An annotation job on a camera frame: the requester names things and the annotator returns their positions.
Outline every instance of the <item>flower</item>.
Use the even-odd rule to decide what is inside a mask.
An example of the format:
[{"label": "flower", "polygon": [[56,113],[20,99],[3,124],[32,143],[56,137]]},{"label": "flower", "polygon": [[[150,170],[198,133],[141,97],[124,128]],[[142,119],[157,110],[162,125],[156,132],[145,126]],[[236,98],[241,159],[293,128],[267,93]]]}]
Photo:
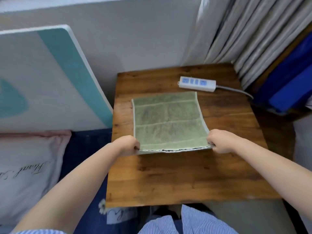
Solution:
[{"label": "flower", "polygon": [[102,199],[101,202],[99,203],[99,213],[105,215],[108,211],[108,209],[105,206],[105,199]]}]

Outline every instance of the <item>green towel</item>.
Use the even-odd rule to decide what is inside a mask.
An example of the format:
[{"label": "green towel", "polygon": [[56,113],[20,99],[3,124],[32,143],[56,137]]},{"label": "green towel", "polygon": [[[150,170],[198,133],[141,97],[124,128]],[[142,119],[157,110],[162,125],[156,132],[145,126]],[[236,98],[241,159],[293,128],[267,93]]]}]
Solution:
[{"label": "green towel", "polygon": [[196,92],[135,98],[132,104],[140,150],[170,153],[211,147]]}]

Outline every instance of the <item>white power strip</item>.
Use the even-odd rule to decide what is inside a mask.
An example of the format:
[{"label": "white power strip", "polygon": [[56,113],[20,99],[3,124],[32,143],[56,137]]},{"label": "white power strip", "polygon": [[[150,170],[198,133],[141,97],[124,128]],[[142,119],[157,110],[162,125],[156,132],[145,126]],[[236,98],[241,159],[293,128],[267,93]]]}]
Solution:
[{"label": "white power strip", "polygon": [[214,92],[216,89],[216,81],[210,79],[181,76],[180,81],[177,84],[180,88],[202,90],[207,92]]}]

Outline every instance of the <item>striped shirt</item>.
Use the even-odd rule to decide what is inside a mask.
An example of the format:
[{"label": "striped shirt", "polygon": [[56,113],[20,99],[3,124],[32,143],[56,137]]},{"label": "striped shirt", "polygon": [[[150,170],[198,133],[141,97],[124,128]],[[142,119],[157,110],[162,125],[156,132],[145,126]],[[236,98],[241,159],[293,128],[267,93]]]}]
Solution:
[{"label": "striped shirt", "polygon": [[[211,214],[182,205],[183,234],[208,233],[208,234],[237,234],[225,222]],[[18,234],[65,234],[56,230],[28,230]],[[151,220],[146,223],[138,234],[179,234],[170,215]]]}]

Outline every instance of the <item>white pillow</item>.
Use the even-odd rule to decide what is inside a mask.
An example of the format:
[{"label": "white pillow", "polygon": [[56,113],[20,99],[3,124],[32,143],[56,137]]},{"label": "white pillow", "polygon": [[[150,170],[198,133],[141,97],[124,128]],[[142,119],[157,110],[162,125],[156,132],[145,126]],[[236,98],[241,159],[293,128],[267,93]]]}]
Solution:
[{"label": "white pillow", "polygon": [[0,224],[16,225],[58,181],[69,130],[0,135]]}]

